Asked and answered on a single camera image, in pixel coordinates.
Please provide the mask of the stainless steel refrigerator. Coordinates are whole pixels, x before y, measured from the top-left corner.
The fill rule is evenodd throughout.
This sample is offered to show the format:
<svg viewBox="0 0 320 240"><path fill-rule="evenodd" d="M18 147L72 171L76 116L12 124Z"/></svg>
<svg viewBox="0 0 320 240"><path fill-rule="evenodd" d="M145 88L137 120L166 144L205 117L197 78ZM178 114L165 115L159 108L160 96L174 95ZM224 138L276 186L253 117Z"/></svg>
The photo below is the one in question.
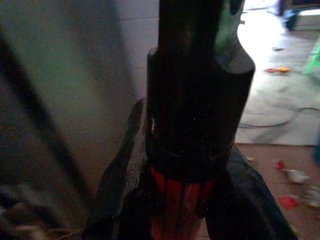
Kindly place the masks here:
<svg viewBox="0 0 320 240"><path fill-rule="evenodd" d="M0 0L0 186L82 229L137 98L115 0Z"/></svg>

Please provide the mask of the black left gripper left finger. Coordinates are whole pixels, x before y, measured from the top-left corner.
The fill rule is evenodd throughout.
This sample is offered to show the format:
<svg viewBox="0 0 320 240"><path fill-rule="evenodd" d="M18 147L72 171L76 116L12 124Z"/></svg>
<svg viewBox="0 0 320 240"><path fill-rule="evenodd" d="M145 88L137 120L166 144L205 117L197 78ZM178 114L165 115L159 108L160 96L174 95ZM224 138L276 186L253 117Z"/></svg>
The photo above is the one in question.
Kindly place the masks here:
<svg viewBox="0 0 320 240"><path fill-rule="evenodd" d="M82 240L153 240L146 107L141 98L131 108L121 147L101 177Z"/></svg>

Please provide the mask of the green dustpan with red handle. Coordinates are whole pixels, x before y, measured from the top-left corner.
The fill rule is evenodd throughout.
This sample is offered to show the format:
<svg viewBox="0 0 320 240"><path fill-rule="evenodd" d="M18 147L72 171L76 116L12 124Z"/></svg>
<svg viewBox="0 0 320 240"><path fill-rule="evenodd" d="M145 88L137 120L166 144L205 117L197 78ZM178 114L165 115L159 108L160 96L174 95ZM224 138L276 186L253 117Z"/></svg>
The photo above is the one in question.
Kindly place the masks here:
<svg viewBox="0 0 320 240"><path fill-rule="evenodd" d="M196 240L231 154L255 72L245 0L160 0L147 56L146 155L160 208L152 240Z"/></svg>

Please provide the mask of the red wrapper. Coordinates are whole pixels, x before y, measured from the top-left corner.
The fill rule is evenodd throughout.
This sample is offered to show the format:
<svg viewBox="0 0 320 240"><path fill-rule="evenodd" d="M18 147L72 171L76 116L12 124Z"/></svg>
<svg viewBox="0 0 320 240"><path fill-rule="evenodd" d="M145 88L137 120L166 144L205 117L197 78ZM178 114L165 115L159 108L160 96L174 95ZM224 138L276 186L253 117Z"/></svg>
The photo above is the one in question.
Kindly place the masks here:
<svg viewBox="0 0 320 240"><path fill-rule="evenodd" d="M294 196L290 196L290 195L281 196L277 200L285 209L288 209L288 210L299 206L299 201Z"/></svg>

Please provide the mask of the white crumpled paper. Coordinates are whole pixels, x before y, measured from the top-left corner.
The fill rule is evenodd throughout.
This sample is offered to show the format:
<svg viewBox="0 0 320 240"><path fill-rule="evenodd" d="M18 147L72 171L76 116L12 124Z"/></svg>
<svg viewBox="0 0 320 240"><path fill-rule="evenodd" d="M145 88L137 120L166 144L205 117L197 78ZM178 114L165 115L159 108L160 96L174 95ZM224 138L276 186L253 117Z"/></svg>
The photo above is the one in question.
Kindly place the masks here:
<svg viewBox="0 0 320 240"><path fill-rule="evenodd" d="M304 193L303 201L310 207L320 208L320 190L317 188L308 189Z"/></svg>
<svg viewBox="0 0 320 240"><path fill-rule="evenodd" d="M309 176L301 170L296 169L286 169L285 170L288 178L296 184L303 184L309 179Z"/></svg>

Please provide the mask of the mint green plastic stool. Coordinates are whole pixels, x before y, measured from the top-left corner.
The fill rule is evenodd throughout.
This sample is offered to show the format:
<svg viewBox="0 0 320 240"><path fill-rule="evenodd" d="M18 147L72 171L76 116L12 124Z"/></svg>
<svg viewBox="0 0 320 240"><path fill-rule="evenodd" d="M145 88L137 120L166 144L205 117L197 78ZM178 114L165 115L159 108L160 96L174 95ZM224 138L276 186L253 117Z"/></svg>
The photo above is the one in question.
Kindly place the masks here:
<svg viewBox="0 0 320 240"><path fill-rule="evenodd" d="M311 75L316 68L320 68L320 35L313 47L309 60L303 69L303 73L305 75Z"/></svg>

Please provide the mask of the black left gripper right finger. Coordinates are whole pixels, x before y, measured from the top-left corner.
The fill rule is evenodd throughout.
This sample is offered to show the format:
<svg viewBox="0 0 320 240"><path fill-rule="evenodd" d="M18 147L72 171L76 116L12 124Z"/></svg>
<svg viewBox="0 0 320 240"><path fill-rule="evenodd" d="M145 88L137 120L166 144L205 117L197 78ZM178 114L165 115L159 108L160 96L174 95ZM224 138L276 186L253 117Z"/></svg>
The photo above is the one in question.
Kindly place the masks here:
<svg viewBox="0 0 320 240"><path fill-rule="evenodd" d="M298 240L262 175L233 146L201 148L217 182L204 211L210 240Z"/></svg>

